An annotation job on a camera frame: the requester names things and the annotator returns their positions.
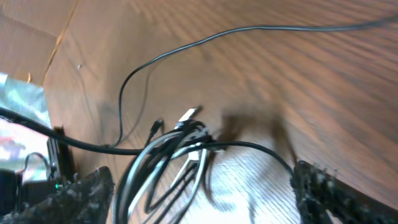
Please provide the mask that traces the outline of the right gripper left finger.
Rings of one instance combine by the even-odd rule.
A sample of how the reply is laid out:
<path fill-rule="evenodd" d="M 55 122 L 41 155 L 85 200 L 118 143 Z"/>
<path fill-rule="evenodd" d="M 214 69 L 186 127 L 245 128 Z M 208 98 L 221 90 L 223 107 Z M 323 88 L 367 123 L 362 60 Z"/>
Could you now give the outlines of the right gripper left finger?
<path fill-rule="evenodd" d="M 114 192 L 111 171 L 103 166 L 23 212 L 1 218 L 6 224 L 105 224 Z"/>

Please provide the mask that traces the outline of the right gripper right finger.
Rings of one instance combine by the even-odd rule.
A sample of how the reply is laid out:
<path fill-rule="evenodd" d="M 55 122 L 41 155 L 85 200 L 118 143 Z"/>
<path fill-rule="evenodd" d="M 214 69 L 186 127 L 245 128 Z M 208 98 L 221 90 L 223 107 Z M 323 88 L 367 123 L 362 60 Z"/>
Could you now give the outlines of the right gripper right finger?
<path fill-rule="evenodd" d="M 290 180 L 302 223 L 397 223 L 397 210 L 350 187 L 305 161 L 298 161 Z"/>

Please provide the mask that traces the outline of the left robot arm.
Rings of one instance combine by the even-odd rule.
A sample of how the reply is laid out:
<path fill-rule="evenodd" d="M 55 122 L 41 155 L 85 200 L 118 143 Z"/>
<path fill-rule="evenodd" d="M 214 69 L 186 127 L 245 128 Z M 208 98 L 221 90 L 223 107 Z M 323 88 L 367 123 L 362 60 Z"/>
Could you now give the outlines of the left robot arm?
<path fill-rule="evenodd" d="M 1 215 L 21 212 L 74 181 L 68 146 L 28 129 L 1 128 Z"/>

